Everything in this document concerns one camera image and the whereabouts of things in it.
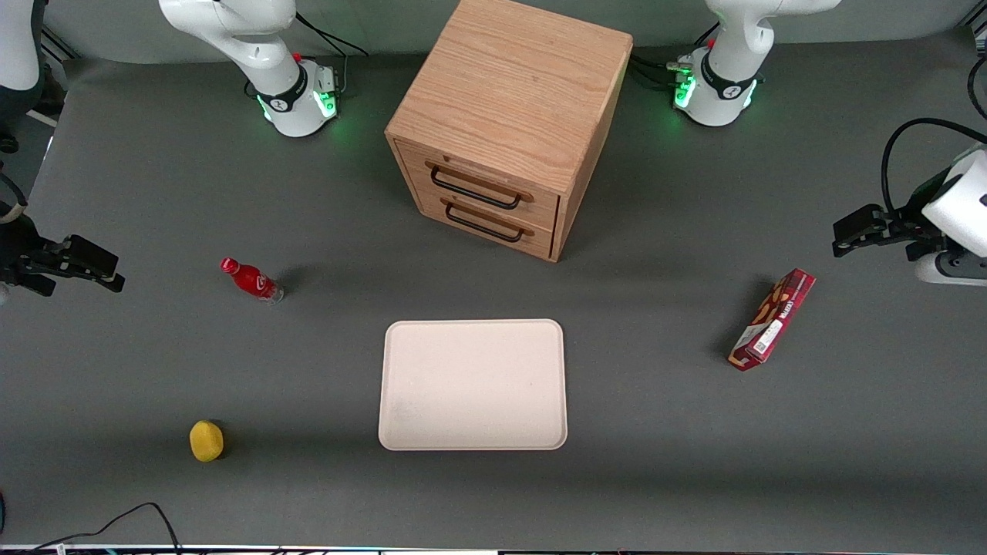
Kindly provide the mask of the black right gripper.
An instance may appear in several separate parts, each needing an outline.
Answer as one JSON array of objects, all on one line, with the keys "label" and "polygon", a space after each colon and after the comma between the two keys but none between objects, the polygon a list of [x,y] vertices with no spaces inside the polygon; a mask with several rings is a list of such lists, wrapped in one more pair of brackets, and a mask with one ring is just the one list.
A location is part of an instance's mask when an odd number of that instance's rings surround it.
[{"label": "black right gripper", "polygon": [[[66,262],[62,259],[64,250]],[[55,277],[73,277],[70,265],[77,268],[78,278],[120,294],[126,278],[117,274],[118,263],[119,257],[79,235],[55,242],[40,236],[27,215],[2,218],[1,278],[10,287],[49,298],[56,288]]]}]

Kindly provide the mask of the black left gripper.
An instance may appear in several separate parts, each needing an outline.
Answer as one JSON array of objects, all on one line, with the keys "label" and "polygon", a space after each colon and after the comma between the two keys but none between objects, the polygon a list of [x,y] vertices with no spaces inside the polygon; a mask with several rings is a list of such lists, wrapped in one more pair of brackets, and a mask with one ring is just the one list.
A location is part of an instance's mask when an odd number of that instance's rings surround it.
[{"label": "black left gripper", "polygon": [[843,257],[882,241],[884,245],[906,243],[909,262],[947,251],[949,239],[923,212],[929,204],[906,203],[901,207],[888,204],[885,213],[881,205],[871,203],[840,218],[833,224],[833,257]]}]

